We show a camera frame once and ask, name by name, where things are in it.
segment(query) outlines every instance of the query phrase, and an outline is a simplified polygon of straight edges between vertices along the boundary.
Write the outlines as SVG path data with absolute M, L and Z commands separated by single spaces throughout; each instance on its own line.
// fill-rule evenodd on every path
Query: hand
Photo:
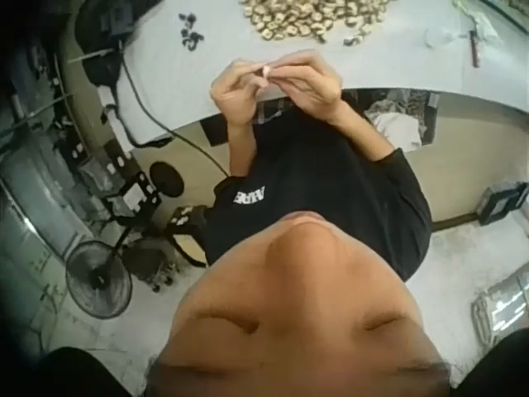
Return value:
M 269 81 L 305 113 L 332 122 L 341 105 L 341 77 L 316 51 L 299 51 L 269 64 Z
M 268 85 L 266 79 L 254 72 L 264 65 L 235 60 L 213 81 L 210 95 L 229 126 L 251 124 L 257 109 L 257 91 Z

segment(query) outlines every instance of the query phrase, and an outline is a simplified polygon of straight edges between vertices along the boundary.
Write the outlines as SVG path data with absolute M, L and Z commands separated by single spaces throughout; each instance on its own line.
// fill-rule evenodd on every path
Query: wall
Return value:
M 489 186 L 529 179 L 527 115 L 443 93 L 434 143 L 407 158 L 434 221 L 472 213 Z
M 408 281 L 427 334 L 452 365 L 455 383 L 484 354 L 474 333 L 470 304 L 480 291 L 529 262 L 526 226 L 520 213 L 512 213 L 487 227 L 472 223 L 438 232 L 422 267 Z

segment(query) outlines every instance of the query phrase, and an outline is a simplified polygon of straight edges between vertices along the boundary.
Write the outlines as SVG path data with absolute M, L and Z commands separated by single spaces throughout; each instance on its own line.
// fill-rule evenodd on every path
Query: black mark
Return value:
M 193 31 L 193 26 L 197 21 L 195 14 L 179 14 L 179 19 L 185 22 L 185 28 L 180 31 L 182 35 L 182 45 L 187 47 L 190 51 L 195 51 L 200 41 L 204 40 L 204 36 L 200 33 Z

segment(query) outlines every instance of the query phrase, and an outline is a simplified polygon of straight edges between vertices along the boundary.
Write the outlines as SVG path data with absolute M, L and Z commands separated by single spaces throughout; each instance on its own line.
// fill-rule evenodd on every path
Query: finger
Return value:
M 255 97 L 260 89 L 266 88 L 269 86 L 269 82 L 254 74 L 249 77 L 243 87 L 243 89 L 251 96 Z
M 323 77 L 311 66 L 283 66 L 272 69 L 269 76 L 275 79 L 298 79 L 308 84 L 323 100 L 332 100 L 336 90 L 330 86 L 328 78 Z
M 257 76 L 255 74 L 248 74 L 245 76 L 245 85 L 252 85 L 257 88 L 266 88 L 269 86 L 269 82 L 264 77 Z
M 290 99 L 292 99 L 292 101 L 296 105 L 299 105 L 301 101 L 303 100 L 303 95 L 306 95 L 295 84 L 292 84 L 287 80 L 278 80 L 276 85 L 279 87 L 281 91 L 284 92 L 285 95 L 287 95 Z
M 336 71 L 315 50 L 294 52 L 269 64 L 272 68 L 293 65 L 309 65 L 321 74 L 337 75 Z
M 237 85 L 243 76 L 254 73 L 265 65 L 265 62 L 250 64 L 244 62 L 234 63 L 224 70 L 224 72 L 222 72 L 213 82 L 212 91 L 216 93 L 225 93 Z
M 309 91 L 309 90 L 313 91 L 313 89 L 307 83 L 299 79 L 279 79 L 277 78 L 277 79 L 268 79 L 268 81 L 272 84 L 277 84 L 278 82 L 281 82 L 281 81 L 287 81 L 295 85 L 296 87 L 298 87 L 300 91 Z

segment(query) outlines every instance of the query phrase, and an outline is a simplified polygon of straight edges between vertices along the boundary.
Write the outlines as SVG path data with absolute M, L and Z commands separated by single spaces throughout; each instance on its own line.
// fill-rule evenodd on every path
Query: black t-shirt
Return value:
M 208 263 L 294 211 L 320 213 L 381 255 L 407 280 L 431 236 L 431 214 L 401 150 L 372 162 L 329 125 L 292 109 L 255 128 L 244 178 L 224 179 L 207 216 Z

